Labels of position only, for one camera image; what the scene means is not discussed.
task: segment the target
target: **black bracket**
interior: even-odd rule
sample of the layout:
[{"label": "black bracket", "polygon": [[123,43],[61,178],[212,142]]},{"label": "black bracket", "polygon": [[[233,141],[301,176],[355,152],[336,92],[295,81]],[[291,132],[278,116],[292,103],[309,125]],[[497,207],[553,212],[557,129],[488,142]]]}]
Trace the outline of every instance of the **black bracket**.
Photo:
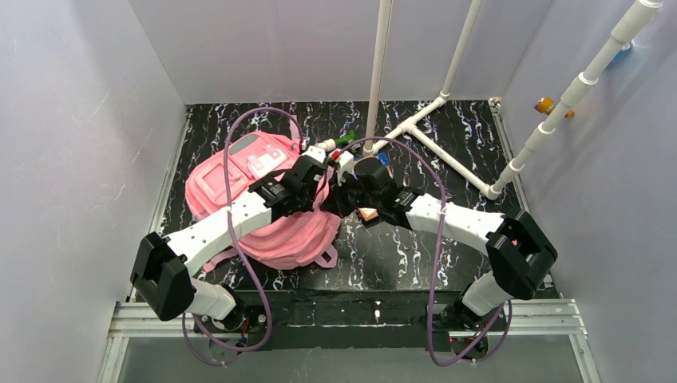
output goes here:
[{"label": "black bracket", "polygon": [[353,173],[354,176],[347,176],[341,185],[336,178],[333,179],[321,210],[343,217],[355,209],[368,207],[376,209],[378,218],[364,222],[365,227],[383,221],[411,230],[406,213],[411,210],[411,204],[423,195],[423,190],[399,185],[390,176],[386,165],[375,157],[363,158],[355,163]]},{"label": "black bracket", "polygon": [[496,283],[519,299],[531,299],[550,268],[557,251],[526,211],[506,216],[486,244]]},{"label": "black bracket", "polygon": [[280,181],[275,179],[274,172],[268,173],[251,184],[249,192],[265,199],[265,206],[272,210],[271,221],[275,222],[297,211],[313,209],[318,181],[326,170],[325,164],[309,156],[300,156]]},{"label": "black bracket", "polygon": [[188,269],[156,232],[141,240],[129,280],[161,321],[181,315],[195,296]]}]

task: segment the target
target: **pink backpack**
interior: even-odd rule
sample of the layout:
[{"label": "pink backpack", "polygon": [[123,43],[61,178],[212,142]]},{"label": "pink backpack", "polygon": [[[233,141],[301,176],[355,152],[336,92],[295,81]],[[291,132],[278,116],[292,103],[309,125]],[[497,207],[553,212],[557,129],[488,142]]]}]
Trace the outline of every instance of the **pink backpack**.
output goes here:
[{"label": "pink backpack", "polygon": [[[292,136],[297,136],[292,129]],[[252,132],[228,148],[228,174],[232,198],[237,198],[249,185],[273,170],[288,169],[299,158],[298,146],[285,136]],[[191,213],[201,220],[226,205],[224,152],[199,164],[186,180],[186,202]],[[318,206],[329,188],[315,199]],[[341,219],[325,211],[295,213],[253,231],[240,239],[247,256],[278,269],[289,270],[315,262],[321,267],[336,266],[337,252],[331,245]],[[235,249],[222,251],[204,270],[209,272],[225,259],[237,255]]]}]

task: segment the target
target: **backpack strap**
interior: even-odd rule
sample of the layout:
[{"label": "backpack strap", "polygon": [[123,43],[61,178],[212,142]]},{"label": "backpack strap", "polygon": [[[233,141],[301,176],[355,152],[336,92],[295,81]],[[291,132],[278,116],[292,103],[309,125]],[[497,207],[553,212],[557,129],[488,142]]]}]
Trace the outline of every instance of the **backpack strap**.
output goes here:
[{"label": "backpack strap", "polygon": [[339,253],[336,251],[336,247],[334,247],[334,245],[329,245],[324,252],[329,256],[329,260],[326,260],[324,254],[322,254],[317,257],[315,263],[317,263],[318,266],[325,267],[327,269],[336,267],[336,263],[339,260]]},{"label": "backpack strap", "polygon": [[205,273],[212,272],[214,271],[214,269],[216,269],[216,266],[218,266],[219,263],[225,261],[226,259],[230,259],[236,256],[237,249],[235,249],[234,247],[221,251],[219,254],[214,255],[212,259],[209,259],[209,261],[205,263],[204,266],[202,266],[202,270],[204,270]]}]

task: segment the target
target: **green object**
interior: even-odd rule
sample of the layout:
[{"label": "green object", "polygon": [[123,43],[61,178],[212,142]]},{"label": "green object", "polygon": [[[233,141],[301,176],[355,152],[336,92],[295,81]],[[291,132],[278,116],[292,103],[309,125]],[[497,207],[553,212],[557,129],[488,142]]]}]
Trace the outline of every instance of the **green object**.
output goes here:
[{"label": "green object", "polygon": [[336,144],[336,148],[342,148],[348,145],[354,139],[355,139],[355,130],[350,130],[348,131],[347,134],[340,136],[339,138],[334,138],[334,143]]}]

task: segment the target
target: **small object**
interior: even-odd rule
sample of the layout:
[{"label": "small object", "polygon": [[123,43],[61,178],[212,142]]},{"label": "small object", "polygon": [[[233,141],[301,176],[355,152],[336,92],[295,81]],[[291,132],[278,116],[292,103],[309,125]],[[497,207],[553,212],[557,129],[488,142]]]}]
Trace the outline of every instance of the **small object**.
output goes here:
[{"label": "small object", "polygon": [[378,212],[376,209],[372,209],[370,207],[361,207],[359,208],[359,213],[362,217],[362,220],[364,222],[371,221],[374,218],[378,218]]},{"label": "small object", "polygon": [[301,143],[301,150],[305,152],[308,150],[308,147],[311,146],[311,139],[310,137],[304,137],[303,142]]},{"label": "small object", "polygon": [[[538,113],[543,113],[550,115],[552,113],[552,110],[555,108],[555,101],[552,100],[552,98],[543,96],[536,100],[536,104],[533,106],[533,108],[538,112]],[[567,112],[567,114],[564,115],[565,118],[569,118],[573,116],[573,111],[570,110]]]},{"label": "small object", "polygon": [[353,142],[355,140],[355,130],[349,130],[348,133],[344,134],[343,136],[340,136],[339,138],[334,138],[334,143],[336,144],[336,148],[342,148],[349,143]]},{"label": "small object", "polygon": [[501,98],[500,97],[491,97],[489,98],[489,103],[496,105],[497,108],[501,107]]}]

